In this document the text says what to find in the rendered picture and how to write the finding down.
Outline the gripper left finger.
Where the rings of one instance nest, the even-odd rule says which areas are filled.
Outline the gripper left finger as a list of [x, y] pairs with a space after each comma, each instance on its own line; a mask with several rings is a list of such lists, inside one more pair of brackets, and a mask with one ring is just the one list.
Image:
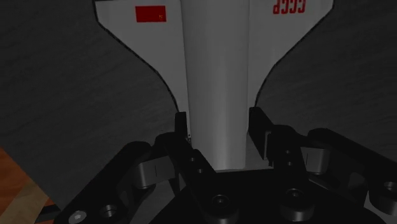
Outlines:
[[130, 224], [156, 185], [174, 198], [148, 224], [237, 224], [237, 200], [187, 140], [186, 114], [155, 143], [126, 144], [62, 210], [62, 224]]

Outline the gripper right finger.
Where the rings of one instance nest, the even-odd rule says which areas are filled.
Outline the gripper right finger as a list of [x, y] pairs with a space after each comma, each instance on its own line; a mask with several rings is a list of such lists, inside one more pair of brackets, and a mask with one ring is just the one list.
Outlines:
[[248, 134], [275, 173], [275, 203], [286, 221], [379, 221], [368, 200], [397, 217], [397, 162], [330, 129], [299, 134], [249, 110]]

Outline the white toy space shuttle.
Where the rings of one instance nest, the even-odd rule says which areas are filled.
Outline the white toy space shuttle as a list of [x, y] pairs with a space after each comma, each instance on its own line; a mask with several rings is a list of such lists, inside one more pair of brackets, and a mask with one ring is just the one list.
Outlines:
[[99, 25], [157, 72], [215, 170], [246, 166], [249, 109], [335, 0], [92, 0]]

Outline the dark grey furniture surface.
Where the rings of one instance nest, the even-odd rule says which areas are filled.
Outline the dark grey furniture surface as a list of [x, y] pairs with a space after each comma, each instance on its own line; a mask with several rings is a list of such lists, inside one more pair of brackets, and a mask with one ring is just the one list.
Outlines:
[[[257, 105], [274, 123], [328, 128], [397, 161], [397, 0], [336, 0]], [[58, 206], [124, 144], [172, 130], [175, 112], [91, 0], [0, 0], [0, 147]]]

